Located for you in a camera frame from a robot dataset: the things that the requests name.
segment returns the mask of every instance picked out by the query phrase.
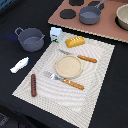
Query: beige placemat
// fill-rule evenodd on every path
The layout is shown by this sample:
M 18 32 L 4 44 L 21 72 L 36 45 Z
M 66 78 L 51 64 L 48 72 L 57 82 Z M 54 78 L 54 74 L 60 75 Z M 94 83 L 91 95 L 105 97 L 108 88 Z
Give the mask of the beige placemat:
M 87 128 L 114 46 L 84 38 L 84 45 L 67 48 L 65 40 L 74 36 L 77 35 L 63 32 L 63 38 L 59 44 L 51 43 L 12 95 L 48 111 L 79 128 Z M 97 59 L 97 63 L 81 60 L 83 72 L 79 77 L 72 79 L 73 82 L 82 84 L 85 87 L 84 90 L 79 90 L 57 80 L 51 80 L 43 75 L 43 71 L 46 70 L 56 74 L 55 62 L 64 56 L 57 49 Z M 30 83 L 31 74 L 33 73 L 36 74 L 37 82 L 37 96 L 34 98 L 31 96 Z

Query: toy sausage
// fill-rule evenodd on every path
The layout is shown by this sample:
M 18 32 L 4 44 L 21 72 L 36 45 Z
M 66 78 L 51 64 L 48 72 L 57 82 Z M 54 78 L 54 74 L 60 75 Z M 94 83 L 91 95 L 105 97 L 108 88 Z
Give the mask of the toy sausage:
M 31 95 L 32 95 L 32 97 L 35 97 L 37 95 L 37 92 L 36 92 L 36 76 L 35 76 L 35 74 L 31 75 Z

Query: pot handle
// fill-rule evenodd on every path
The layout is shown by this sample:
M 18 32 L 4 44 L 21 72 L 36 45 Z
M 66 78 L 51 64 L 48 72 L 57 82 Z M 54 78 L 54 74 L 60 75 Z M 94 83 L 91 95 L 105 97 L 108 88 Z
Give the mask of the pot handle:
M 16 33 L 17 36 L 19 36 L 18 33 L 17 33 L 18 30 L 24 31 L 24 30 L 23 30 L 22 28 L 20 28 L 20 27 L 17 28 L 17 29 L 15 30 L 15 33 Z
M 102 3 L 104 3 L 106 0 L 102 0 L 98 5 L 96 5 L 95 7 L 96 8 L 99 8 L 99 6 L 102 4 Z

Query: table surface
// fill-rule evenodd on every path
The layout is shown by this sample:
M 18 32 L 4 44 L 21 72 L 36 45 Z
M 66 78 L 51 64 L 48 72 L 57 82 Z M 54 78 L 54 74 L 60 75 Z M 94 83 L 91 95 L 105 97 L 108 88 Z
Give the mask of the table surface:
M 0 105 L 30 116 L 51 128 L 76 128 L 72 124 L 31 105 L 12 93 L 42 56 L 51 43 L 48 19 L 63 0 L 16 0 L 0 12 Z M 21 47 L 15 29 L 37 28 L 45 35 L 45 44 L 37 52 L 27 52 Z M 63 31 L 85 38 L 115 45 L 113 55 L 93 112 L 89 128 L 128 127 L 128 44 L 82 33 L 68 28 Z M 29 57 L 29 66 L 16 74 L 10 72 L 20 59 Z

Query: toy bread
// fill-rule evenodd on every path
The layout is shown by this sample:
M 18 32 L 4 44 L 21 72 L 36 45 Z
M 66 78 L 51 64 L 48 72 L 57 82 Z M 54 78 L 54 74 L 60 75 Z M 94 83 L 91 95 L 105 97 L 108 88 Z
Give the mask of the toy bread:
M 85 44 L 85 40 L 83 39 L 82 36 L 76 36 L 76 37 L 67 39 L 66 44 L 68 48 L 72 48 L 78 45 Z

